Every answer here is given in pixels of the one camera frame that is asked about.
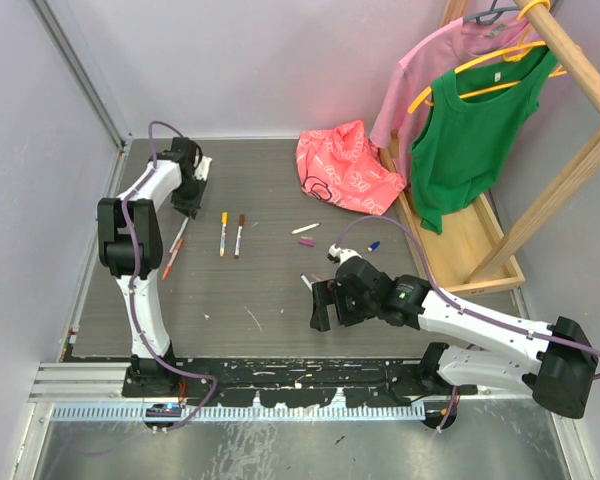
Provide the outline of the brown marker pen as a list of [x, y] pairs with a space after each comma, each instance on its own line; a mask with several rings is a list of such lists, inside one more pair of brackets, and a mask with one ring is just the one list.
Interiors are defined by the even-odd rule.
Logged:
[[234, 259], [240, 258], [243, 226], [243, 224], [239, 224], [237, 228], [236, 242], [234, 248]]

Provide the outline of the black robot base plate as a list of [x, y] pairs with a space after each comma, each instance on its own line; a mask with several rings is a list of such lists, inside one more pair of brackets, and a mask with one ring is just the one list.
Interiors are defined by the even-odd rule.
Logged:
[[266, 408], [326, 407], [338, 393], [349, 408], [409, 406], [452, 387], [407, 359], [179, 358], [176, 367], [192, 378], [133, 361], [122, 388], [125, 398], [177, 397], [188, 406], [209, 396], [209, 406]]

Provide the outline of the white ballpoint pen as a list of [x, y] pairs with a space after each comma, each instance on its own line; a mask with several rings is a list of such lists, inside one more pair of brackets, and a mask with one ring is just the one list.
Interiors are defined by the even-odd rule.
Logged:
[[170, 248], [168, 250], [169, 254], [173, 253], [174, 250], [176, 249], [176, 247], [178, 245], [178, 242], [181, 240], [181, 238], [182, 238], [182, 236], [184, 234], [184, 231], [185, 231], [188, 223], [189, 223], [189, 217], [186, 217], [183, 220], [183, 222], [182, 222], [182, 224], [181, 224], [181, 226], [180, 226], [180, 228], [179, 228], [179, 230], [178, 230], [178, 232], [177, 232], [177, 234], [176, 234], [176, 236], [175, 236], [175, 238], [174, 238], [174, 240], [173, 240], [173, 242], [172, 242], [172, 244], [171, 244], [171, 246], [170, 246]]

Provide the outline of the yellow marker pen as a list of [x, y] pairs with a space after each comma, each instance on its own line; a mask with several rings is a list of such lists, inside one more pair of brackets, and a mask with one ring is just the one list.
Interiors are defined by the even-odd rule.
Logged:
[[227, 230], [227, 222], [223, 221], [221, 227], [221, 235], [220, 235], [220, 244], [219, 244], [219, 256], [224, 257], [226, 251], [226, 230]]

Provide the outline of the magenta pen cap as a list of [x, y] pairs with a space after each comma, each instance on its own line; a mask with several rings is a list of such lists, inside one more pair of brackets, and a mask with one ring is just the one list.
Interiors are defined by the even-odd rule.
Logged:
[[313, 242], [313, 240], [311, 239], [306, 239], [306, 238], [301, 238], [298, 241], [299, 244], [304, 245], [304, 246], [309, 246], [309, 247], [314, 247], [315, 243]]

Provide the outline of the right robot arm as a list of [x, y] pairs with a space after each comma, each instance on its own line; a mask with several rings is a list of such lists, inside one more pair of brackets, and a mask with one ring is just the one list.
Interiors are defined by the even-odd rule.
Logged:
[[379, 319], [462, 340], [464, 348], [447, 343], [427, 348], [418, 370], [424, 390], [504, 389], [529, 395], [554, 414], [583, 418], [599, 356], [576, 321], [559, 317], [546, 323], [503, 314], [413, 275], [391, 278], [350, 250], [335, 262], [334, 278], [307, 284], [313, 329], [328, 331], [332, 316], [342, 326]]

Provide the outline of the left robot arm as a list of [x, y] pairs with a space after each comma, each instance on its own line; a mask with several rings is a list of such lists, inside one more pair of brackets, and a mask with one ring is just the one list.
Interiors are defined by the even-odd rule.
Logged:
[[195, 218], [210, 164], [194, 140], [175, 137], [129, 188], [97, 205], [99, 260], [120, 288], [132, 332], [127, 382], [158, 396], [171, 395], [180, 384], [158, 293], [164, 258], [158, 210], [170, 201], [186, 219]]

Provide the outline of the blue marker pen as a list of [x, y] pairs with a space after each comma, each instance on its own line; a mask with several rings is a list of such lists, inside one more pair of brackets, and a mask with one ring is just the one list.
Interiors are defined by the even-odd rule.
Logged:
[[303, 283], [307, 286], [307, 288], [311, 291], [312, 290], [312, 282], [309, 280], [309, 278], [305, 274], [301, 274], [300, 278], [303, 281]]

